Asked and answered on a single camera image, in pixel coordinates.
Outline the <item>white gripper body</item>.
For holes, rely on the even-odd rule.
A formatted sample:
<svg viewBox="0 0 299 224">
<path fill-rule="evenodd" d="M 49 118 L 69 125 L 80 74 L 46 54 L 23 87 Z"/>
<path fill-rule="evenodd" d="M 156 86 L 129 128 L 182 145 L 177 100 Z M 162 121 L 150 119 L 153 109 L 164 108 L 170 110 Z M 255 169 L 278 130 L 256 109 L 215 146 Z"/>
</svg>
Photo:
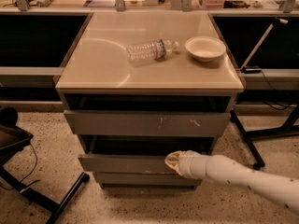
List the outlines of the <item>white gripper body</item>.
<svg viewBox="0 0 299 224">
<path fill-rule="evenodd" d="M 194 151 L 183 151 L 178 160 L 178 173 L 186 178 L 206 178 L 207 156 Z"/>
</svg>

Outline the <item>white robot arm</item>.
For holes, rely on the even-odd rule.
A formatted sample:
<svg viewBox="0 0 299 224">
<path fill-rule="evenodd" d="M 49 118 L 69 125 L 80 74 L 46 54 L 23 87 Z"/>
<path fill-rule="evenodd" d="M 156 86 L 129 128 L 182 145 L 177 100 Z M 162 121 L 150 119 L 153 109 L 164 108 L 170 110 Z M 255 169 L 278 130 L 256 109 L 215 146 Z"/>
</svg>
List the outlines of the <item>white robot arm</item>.
<svg viewBox="0 0 299 224">
<path fill-rule="evenodd" d="M 299 214 L 298 179 L 256 171 L 226 156 L 203 155 L 191 150 L 170 153 L 164 162 L 185 178 L 248 188 L 268 201 Z"/>
</svg>

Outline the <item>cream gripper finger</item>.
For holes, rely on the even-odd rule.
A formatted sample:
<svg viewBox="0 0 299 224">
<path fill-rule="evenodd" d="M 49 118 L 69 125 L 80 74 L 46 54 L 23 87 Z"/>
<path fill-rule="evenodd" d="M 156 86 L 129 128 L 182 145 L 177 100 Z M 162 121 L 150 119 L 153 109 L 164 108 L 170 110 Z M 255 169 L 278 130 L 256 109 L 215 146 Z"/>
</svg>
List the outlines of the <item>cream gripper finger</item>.
<svg viewBox="0 0 299 224">
<path fill-rule="evenodd" d="M 165 159 L 164 163 L 173 171 L 177 172 L 179 175 L 181 175 L 181 171 L 179 170 L 179 160 L 181 155 L 183 154 L 182 151 L 175 151 L 170 154 L 168 154 Z"/>
</svg>

